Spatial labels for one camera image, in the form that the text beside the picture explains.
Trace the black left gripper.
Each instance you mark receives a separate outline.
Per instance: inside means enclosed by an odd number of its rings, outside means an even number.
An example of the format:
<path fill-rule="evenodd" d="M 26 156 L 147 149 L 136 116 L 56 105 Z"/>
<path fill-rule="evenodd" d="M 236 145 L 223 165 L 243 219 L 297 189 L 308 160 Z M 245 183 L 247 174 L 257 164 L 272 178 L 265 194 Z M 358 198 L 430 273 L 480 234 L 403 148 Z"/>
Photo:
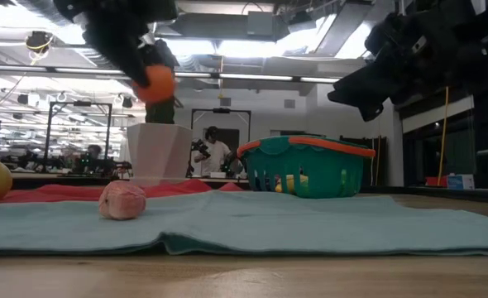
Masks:
<path fill-rule="evenodd" d="M 138 50 L 151 24 L 172 22 L 179 13 L 175 0 L 53 0 L 62 17 L 79 26 L 87 44 L 141 87 L 150 83 Z M 148 65 L 173 70 L 179 62 L 167 43 L 158 39 L 146 52 Z"/>

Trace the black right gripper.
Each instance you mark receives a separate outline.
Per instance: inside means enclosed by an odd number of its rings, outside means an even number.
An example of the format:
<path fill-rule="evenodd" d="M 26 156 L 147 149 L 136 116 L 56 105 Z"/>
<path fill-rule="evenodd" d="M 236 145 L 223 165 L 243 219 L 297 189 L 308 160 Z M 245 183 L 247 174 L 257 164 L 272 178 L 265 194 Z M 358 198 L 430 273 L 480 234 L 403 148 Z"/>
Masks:
<path fill-rule="evenodd" d="M 387 99 L 404 101 L 477 76 L 480 15 L 471 6 L 432 6 L 391 13 L 371 29 L 365 48 L 375 60 L 340 79 L 328 99 L 359 108 L 364 122 L 381 115 Z"/>

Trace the orange toy fruit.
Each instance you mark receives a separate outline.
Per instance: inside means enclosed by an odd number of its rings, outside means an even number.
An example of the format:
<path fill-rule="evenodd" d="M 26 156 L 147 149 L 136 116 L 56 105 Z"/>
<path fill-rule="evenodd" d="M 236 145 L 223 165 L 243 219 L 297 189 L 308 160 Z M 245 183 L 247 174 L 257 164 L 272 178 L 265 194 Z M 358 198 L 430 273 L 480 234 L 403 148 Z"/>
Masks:
<path fill-rule="evenodd" d="M 140 86 L 132 83 L 136 96 L 144 103 L 160 103 L 170 100 L 175 92 L 175 78 L 171 68 L 164 65 L 150 65 L 146 67 L 148 85 Z"/>

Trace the yellow toy banana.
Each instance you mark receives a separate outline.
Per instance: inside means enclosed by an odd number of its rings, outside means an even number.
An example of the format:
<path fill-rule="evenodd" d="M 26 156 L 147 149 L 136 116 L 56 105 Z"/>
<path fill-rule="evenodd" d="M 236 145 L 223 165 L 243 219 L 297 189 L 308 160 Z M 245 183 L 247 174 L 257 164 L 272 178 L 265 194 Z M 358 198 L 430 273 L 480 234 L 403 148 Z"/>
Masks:
<path fill-rule="evenodd" d="M 285 177 L 286 186 L 288 187 L 288 192 L 291 195 L 304 195 L 309 191 L 308 188 L 308 177 L 306 175 L 299 176 L 299 187 L 296 187 L 296 179 L 293 175 L 287 175 Z M 282 179 L 276 179 L 275 191 L 278 193 L 283 193 Z"/>

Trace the teal basket orange rim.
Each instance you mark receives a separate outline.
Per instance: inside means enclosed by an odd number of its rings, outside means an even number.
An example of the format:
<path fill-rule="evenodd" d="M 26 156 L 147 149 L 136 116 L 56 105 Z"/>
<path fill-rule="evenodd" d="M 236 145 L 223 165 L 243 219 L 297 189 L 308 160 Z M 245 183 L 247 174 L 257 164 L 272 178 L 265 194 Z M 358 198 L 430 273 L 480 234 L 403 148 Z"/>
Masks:
<path fill-rule="evenodd" d="M 283 193 L 289 194 L 285 177 L 308 177 L 309 191 L 296 195 L 305 199 L 344 198 L 361 189 L 364 162 L 376 156 L 368 147 L 326 137 L 290 135 L 262 138 L 237 149 L 237 157 L 246 168 L 254 191 L 275 191 L 281 178 Z M 346 196 L 341 197 L 341 172 L 347 170 Z"/>

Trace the white hexagonal planter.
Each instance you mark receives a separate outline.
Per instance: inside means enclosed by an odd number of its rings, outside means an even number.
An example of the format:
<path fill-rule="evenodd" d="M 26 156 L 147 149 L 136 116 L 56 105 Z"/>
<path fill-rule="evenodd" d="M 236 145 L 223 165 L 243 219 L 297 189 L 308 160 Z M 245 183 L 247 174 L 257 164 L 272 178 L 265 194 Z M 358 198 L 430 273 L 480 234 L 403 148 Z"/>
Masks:
<path fill-rule="evenodd" d="M 186 180 L 193 131 L 176 124 L 139 123 L 127 129 L 132 164 L 130 181 L 138 186 Z"/>

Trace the black ceiling dome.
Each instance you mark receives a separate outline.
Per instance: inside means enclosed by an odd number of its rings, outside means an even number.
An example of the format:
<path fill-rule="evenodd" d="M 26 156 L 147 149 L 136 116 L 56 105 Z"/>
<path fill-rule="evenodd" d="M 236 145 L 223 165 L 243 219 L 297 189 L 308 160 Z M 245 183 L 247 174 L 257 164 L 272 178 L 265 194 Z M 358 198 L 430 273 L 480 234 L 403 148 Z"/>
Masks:
<path fill-rule="evenodd" d="M 47 31 L 33 31 L 25 40 L 26 48 L 36 54 L 45 54 L 54 36 Z"/>

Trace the person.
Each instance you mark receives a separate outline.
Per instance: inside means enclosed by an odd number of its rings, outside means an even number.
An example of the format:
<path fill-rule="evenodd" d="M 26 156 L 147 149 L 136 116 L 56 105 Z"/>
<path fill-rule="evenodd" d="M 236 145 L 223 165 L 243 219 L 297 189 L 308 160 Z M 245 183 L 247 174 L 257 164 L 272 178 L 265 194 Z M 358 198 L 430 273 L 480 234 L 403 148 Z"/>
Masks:
<path fill-rule="evenodd" d="M 199 163 L 202 176 L 210 176 L 213 172 L 222 172 L 222 166 L 230 161 L 232 151 L 229 146 L 218 139 L 219 129 L 208 127 L 203 139 L 207 155 L 202 152 L 194 154 L 194 162 Z"/>
<path fill-rule="evenodd" d="M 88 146 L 87 151 L 81 156 L 84 173 L 97 172 L 102 168 L 102 162 L 99 160 L 101 151 L 102 148 L 99 145 Z"/>

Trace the long ceiling light strip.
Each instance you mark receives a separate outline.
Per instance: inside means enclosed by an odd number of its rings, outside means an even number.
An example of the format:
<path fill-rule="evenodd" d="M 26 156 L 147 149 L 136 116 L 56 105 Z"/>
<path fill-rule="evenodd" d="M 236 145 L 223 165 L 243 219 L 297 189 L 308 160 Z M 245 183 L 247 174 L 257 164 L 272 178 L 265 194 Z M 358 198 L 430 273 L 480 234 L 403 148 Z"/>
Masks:
<path fill-rule="evenodd" d="M 8 73 L 10 75 L 16 75 L 17 73 L 53 74 L 54 77 L 77 77 L 81 75 L 86 75 L 93 76 L 95 79 L 127 79 L 127 76 L 120 70 L 72 68 L 58 66 L 0 65 L 0 73 Z M 309 84 L 335 84 L 340 80 L 339 78 L 326 77 L 213 72 L 176 72 L 175 76 L 181 79 L 240 79 Z"/>

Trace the blue and white box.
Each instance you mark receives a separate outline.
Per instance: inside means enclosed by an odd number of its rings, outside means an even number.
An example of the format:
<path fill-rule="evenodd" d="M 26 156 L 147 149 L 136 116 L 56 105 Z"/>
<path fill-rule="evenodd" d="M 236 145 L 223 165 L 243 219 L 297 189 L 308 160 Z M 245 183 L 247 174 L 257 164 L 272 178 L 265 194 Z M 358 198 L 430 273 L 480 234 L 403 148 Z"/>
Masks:
<path fill-rule="evenodd" d="M 451 174 L 447 176 L 447 187 L 450 190 L 474 190 L 473 174 Z"/>

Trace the teal cloth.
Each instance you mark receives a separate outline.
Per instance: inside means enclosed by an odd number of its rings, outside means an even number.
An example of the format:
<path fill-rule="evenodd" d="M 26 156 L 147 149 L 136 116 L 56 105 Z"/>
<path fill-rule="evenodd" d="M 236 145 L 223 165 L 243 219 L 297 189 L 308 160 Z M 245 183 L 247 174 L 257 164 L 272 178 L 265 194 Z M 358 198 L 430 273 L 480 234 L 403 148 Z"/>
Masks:
<path fill-rule="evenodd" d="M 136 219 L 95 202 L 0 204 L 0 254 L 488 255 L 488 217 L 414 209 L 389 196 L 299 199 L 209 191 L 149 199 Z"/>

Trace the background work table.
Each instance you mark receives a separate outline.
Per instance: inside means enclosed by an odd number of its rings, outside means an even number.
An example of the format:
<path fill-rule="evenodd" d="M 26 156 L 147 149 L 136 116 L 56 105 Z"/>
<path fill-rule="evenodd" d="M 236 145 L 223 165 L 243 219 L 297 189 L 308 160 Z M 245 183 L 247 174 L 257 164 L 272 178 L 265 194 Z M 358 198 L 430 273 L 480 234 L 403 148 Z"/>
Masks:
<path fill-rule="evenodd" d="M 110 181 L 102 177 L 13 172 L 12 190 L 32 190 L 45 185 L 102 186 Z"/>

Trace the red cloth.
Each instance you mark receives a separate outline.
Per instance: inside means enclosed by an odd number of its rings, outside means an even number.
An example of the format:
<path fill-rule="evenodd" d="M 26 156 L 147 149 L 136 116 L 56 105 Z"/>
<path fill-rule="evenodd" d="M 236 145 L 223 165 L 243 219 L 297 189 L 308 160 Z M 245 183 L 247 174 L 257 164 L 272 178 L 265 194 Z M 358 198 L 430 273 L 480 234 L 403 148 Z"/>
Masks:
<path fill-rule="evenodd" d="M 232 182 L 222 183 L 219 188 L 216 188 L 215 182 L 206 183 L 198 179 L 186 180 L 178 184 L 142 187 L 142 189 L 147 198 L 196 194 L 215 189 L 220 191 L 244 191 L 243 188 Z M 98 201 L 103 190 L 104 186 L 45 185 L 34 190 L 11 190 L 0 200 L 0 204 Z"/>

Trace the black metal rig frame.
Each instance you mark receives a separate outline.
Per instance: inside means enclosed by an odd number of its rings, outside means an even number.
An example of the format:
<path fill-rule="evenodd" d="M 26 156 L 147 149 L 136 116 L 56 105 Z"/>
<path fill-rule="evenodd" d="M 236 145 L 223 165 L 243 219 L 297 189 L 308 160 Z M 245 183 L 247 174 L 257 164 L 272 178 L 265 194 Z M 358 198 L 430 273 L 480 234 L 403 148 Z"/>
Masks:
<path fill-rule="evenodd" d="M 48 122 L 46 125 L 46 137 L 45 137 L 45 152 L 42 159 L 42 172 L 46 172 L 47 162 L 49 158 L 49 149 L 50 149 L 50 131 L 52 129 L 52 119 L 58 113 L 63 111 L 68 105 L 73 105 L 75 107 L 92 107 L 99 106 L 99 107 L 107 107 L 107 112 L 104 113 L 105 117 L 107 118 L 107 130 L 106 130 L 106 140 L 105 140 L 105 151 L 104 151 L 104 159 L 108 159 L 108 151 L 109 151 L 109 141 L 110 141 L 110 132 L 111 132 L 111 124 L 112 124 L 112 104 L 111 103 L 93 103 L 91 101 L 83 101 L 83 100 L 75 100 L 74 102 L 60 102 L 60 101 L 53 101 L 50 102 L 50 107 L 48 111 Z"/>

